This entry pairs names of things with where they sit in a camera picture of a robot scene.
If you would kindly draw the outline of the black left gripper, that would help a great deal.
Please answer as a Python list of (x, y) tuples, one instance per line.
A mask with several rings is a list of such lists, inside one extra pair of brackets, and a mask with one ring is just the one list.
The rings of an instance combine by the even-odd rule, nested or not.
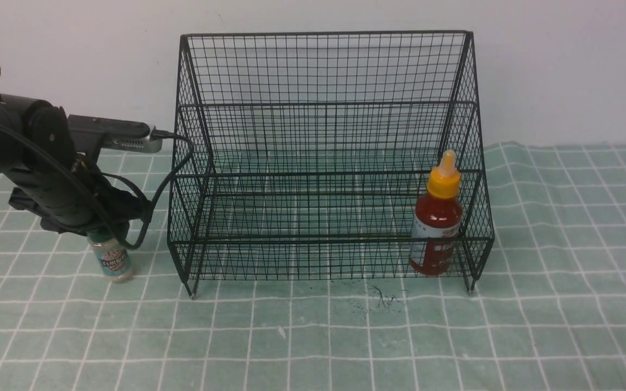
[(131, 221), (142, 227), (137, 242), (144, 242), (153, 218), (153, 205), (115, 188), (96, 163), (77, 153), (62, 108), (32, 107), (22, 117), (22, 138), (36, 146), (22, 148), (20, 160), (5, 176), (16, 185), (10, 205), (40, 216), (45, 230), (87, 235), (106, 228), (119, 242), (127, 242)]

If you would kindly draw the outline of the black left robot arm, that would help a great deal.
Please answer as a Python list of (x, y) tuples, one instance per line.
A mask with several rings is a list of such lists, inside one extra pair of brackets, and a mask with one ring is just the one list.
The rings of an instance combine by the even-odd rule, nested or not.
[(87, 233), (112, 226), (126, 235), (146, 221), (150, 202), (115, 188), (97, 166), (103, 148), (156, 153), (144, 122), (67, 115), (45, 100), (0, 94), (0, 174), (15, 188), (15, 210), (40, 218), (43, 230)]

